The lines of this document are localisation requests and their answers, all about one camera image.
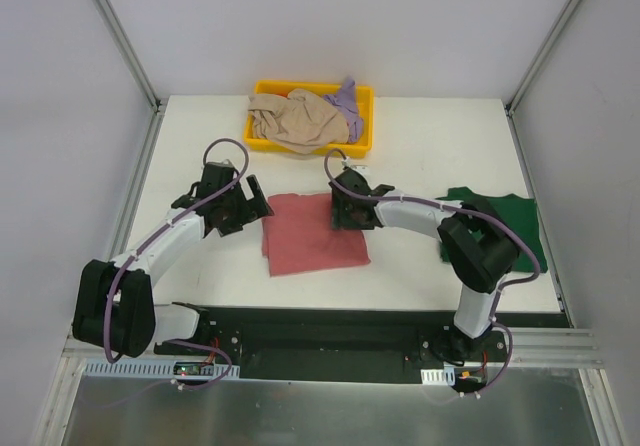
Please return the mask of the green t shirt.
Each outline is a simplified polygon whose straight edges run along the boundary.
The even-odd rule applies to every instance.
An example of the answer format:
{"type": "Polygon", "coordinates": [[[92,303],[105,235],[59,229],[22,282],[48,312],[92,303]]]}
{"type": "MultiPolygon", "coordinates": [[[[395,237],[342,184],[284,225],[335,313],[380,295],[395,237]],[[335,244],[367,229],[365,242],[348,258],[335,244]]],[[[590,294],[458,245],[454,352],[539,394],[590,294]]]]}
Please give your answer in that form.
{"type": "Polygon", "coordinates": [[[486,199],[508,226],[531,249],[536,256],[540,272],[548,271],[548,264],[540,241],[537,204],[534,199],[513,193],[505,196],[485,196],[466,186],[449,188],[447,195],[439,200],[468,202],[474,198],[486,199]]]}

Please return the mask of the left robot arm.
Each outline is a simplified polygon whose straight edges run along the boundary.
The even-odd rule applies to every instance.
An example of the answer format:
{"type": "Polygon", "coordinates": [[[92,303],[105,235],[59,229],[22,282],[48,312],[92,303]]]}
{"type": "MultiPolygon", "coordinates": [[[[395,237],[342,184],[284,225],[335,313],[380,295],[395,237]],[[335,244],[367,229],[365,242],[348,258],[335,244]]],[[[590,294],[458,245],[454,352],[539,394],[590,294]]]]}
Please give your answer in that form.
{"type": "Polygon", "coordinates": [[[133,248],[82,270],[72,321],[74,339],[102,348],[111,362],[138,357],[176,340],[188,354],[211,343],[207,312],[184,302],[155,303],[153,289],[174,263],[211,233],[228,236],[273,211],[258,179],[230,162],[205,164],[199,181],[179,196],[162,222],[133,248]]]}

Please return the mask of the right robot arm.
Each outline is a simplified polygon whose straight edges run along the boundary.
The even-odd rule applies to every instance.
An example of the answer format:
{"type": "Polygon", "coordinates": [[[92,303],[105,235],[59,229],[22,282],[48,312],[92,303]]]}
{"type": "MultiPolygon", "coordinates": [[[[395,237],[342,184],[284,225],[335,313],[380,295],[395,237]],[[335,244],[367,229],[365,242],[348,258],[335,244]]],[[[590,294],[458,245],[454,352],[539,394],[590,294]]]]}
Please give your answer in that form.
{"type": "Polygon", "coordinates": [[[348,167],[330,187],[333,228],[399,228],[440,242],[462,289],[451,326],[430,341],[431,354],[456,366],[481,354],[492,330],[498,286],[520,255],[491,205],[427,200],[390,185],[372,188],[348,167]]]}

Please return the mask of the pink t shirt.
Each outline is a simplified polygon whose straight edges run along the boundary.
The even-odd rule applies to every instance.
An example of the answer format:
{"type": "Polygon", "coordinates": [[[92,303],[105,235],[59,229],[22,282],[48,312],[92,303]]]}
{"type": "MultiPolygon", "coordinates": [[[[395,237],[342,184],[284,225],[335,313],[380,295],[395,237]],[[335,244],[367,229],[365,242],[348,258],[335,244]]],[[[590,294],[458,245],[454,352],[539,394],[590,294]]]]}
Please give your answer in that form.
{"type": "Polygon", "coordinates": [[[273,214],[262,219],[262,255],[272,277],[365,266],[363,233],[331,227],[331,195],[277,194],[273,214]]]}

